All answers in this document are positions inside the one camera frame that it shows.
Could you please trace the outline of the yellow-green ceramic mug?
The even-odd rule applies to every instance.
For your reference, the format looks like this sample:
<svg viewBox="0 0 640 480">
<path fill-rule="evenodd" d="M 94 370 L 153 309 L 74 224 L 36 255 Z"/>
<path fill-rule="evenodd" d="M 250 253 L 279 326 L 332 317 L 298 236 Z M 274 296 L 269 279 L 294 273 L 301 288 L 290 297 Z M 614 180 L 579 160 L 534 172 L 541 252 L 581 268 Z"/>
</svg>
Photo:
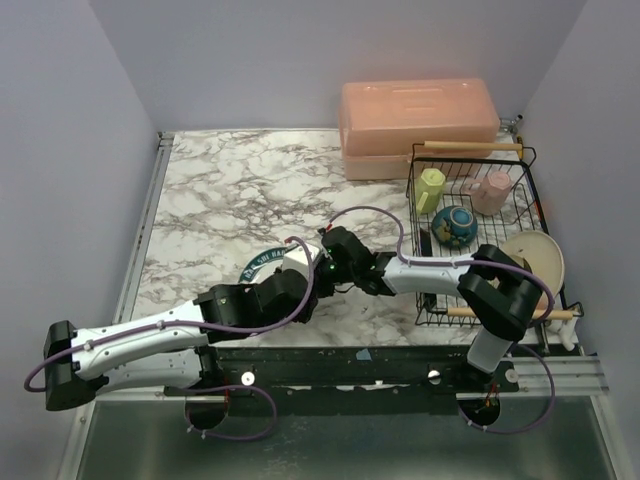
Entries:
<svg viewBox="0 0 640 480">
<path fill-rule="evenodd" d="M 415 209 L 419 215 L 433 213 L 446 186 L 446 176 L 437 168 L 425 168 L 415 181 Z"/>
</svg>

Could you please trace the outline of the pink and cream plate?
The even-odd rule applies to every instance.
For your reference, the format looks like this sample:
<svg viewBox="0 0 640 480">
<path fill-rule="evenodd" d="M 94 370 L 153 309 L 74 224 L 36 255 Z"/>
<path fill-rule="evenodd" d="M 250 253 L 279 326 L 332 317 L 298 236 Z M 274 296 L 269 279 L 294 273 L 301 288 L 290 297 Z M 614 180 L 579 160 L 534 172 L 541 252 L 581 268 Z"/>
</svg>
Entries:
<svg viewBox="0 0 640 480">
<path fill-rule="evenodd" d="M 541 231 L 523 231 L 510 236 L 500 245 L 500 249 L 510 254 L 524 257 L 539 277 L 557 297 L 565 278 L 565 262 L 556 241 Z"/>
</svg>

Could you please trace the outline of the red rimmed cream plate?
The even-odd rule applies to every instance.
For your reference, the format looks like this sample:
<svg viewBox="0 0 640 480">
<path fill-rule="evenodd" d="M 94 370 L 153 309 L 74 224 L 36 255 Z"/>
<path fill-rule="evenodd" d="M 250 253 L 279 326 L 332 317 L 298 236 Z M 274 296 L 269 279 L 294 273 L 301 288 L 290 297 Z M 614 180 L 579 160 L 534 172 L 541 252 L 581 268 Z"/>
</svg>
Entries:
<svg viewBox="0 0 640 480">
<path fill-rule="evenodd" d="M 432 245 L 431 245 L 431 235 L 428 230 L 421 228 L 419 230 L 419 245 L 420 245 L 420 255 L 422 257 L 431 257 L 433 255 Z M 436 296 L 434 294 L 423 293 L 422 294 L 422 305 L 421 308 L 430 313 L 434 306 L 437 304 Z"/>
</svg>

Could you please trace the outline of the white plate teal lettered rim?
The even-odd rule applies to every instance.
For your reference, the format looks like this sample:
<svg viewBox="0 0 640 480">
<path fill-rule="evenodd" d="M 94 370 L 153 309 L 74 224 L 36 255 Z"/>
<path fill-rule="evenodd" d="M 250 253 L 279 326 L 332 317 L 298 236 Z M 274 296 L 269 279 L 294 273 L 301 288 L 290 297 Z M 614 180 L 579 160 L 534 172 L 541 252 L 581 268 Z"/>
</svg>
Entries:
<svg viewBox="0 0 640 480">
<path fill-rule="evenodd" d="M 238 282 L 261 283 L 281 267 L 286 252 L 286 247 L 276 247 L 259 253 L 243 268 Z"/>
</svg>

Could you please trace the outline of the dark bowl cream inside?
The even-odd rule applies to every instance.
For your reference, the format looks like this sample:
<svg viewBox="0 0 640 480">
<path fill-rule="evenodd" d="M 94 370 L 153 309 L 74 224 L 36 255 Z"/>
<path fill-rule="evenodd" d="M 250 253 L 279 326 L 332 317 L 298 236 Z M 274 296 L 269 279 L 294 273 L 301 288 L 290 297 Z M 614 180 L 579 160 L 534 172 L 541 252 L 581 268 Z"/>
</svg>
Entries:
<svg viewBox="0 0 640 480">
<path fill-rule="evenodd" d="M 468 247 L 476 238 L 478 223 L 474 213 L 453 205 L 439 210 L 431 222 L 436 241 L 447 248 Z"/>
</svg>

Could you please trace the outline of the cream plate black patch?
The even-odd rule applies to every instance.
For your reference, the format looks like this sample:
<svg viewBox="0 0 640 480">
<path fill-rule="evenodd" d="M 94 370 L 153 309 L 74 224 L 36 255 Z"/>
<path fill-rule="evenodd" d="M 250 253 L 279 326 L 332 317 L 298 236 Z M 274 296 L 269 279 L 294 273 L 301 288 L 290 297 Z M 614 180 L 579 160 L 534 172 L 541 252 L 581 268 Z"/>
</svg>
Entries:
<svg viewBox="0 0 640 480">
<path fill-rule="evenodd" d="M 510 254 L 509 257 L 511 258 L 511 260 L 514 263 L 516 263 L 518 265 L 518 267 L 521 270 L 526 271 L 526 274 L 522 273 L 522 276 L 528 278 L 529 275 L 532 273 L 532 268 L 531 268 L 531 265 L 529 264 L 529 262 L 524 257 L 522 257 L 520 255 Z"/>
</svg>

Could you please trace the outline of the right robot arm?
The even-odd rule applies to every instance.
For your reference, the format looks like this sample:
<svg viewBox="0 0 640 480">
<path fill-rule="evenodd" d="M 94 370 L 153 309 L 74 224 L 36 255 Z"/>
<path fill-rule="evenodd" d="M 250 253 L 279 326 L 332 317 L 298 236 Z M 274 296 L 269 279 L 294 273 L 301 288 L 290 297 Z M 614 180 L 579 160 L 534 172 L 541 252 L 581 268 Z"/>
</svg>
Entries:
<svg viewBox="0 0 640 480">
<path fill-rule="evenodd" d="M 322 231 L 321 243 L 326 259 L 317 270 L 319 296 L 352 284 L 371 296 L 421 293 L 463 299 L 481 324 L 466 363 L 484 374 L 493 373 L 522 340 L 540 298 L 550 293 L 538 277 L 489 244 L 461 256 L 405 256 L 372 252 L 344 227 Z"/>
</svg>

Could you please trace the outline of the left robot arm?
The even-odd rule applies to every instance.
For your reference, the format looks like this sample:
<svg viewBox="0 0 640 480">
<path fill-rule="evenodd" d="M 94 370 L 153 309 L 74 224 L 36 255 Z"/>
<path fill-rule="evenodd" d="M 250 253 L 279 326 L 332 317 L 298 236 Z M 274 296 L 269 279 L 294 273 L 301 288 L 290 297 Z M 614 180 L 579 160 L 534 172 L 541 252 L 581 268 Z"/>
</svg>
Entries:
<svg viewBox="0 0 640 480">
<path fill-rule="evenodd" d="M 127 323 L 77 329 L 68 320 L 49 326 L 44 345 L 48 411 L 94 400 L 111 381 L 106 373 L 132 361 L 243 339 L 306 320 L 317 304 L 315 275 L 281 269 L 257 284 L 220 284 L 195 300 Z"/>
</svg>

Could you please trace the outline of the pink ceramic mug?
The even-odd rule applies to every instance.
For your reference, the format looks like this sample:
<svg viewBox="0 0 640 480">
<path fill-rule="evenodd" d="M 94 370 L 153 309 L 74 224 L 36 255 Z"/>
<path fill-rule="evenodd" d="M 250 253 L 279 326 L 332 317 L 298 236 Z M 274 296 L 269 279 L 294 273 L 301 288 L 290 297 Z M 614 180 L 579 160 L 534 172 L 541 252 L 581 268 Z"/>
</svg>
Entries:
<svg viewBox="0 0 640 480">
<path fill-rule="evenodd" d="M 493 216 L 502 209 L 512 186 L 511 177 L 505 171 L 493 171 L 481 179 L 470 181 L 467 191 L 476 212 Z"/>
</svg>

